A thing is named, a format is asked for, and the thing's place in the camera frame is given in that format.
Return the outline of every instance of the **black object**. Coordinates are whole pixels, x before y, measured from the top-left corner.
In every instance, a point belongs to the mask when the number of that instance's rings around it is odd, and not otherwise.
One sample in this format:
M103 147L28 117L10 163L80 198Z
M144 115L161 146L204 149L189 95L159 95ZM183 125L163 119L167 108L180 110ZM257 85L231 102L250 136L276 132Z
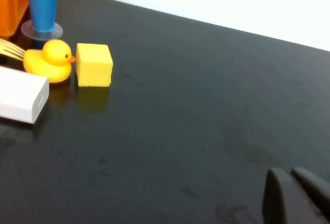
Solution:
M262 213L265 224L330 223L329 184L303 169L280 168L267 173Z

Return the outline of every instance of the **white rectangular block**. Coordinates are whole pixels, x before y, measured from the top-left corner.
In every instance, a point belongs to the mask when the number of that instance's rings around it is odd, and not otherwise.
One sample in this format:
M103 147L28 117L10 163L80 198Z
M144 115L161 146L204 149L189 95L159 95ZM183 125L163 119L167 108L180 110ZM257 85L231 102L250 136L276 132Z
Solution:
M0 66L0 117L34 124L49 92L48 78Z

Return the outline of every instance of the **yellow sponge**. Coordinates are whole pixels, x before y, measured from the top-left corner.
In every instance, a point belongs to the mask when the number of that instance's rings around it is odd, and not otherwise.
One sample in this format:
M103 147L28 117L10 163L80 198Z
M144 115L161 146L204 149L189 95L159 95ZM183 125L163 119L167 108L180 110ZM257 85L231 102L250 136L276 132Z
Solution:
M79 87L108 87L113 61L107 45L77 44L76 72Z

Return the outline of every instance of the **duck beak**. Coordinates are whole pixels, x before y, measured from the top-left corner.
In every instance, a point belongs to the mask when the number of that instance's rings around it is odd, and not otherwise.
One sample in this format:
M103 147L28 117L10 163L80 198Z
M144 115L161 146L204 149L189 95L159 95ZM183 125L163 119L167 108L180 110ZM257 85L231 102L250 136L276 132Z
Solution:
M73 63L73 62L75 62L76 61L76 58L74 57L74 56L72 56L71 58L70 58L70 60L69 60L69 63Z

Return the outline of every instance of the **yellow rubber duck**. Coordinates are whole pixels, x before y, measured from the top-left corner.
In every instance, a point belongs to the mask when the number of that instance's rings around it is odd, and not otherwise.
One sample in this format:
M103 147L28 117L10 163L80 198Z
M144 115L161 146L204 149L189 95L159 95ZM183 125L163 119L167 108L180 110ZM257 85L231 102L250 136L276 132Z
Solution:
M65 81L75 61L71 49L62 40L49 40L42 50L29 49L23 57L26 72L49 78L50 83Z

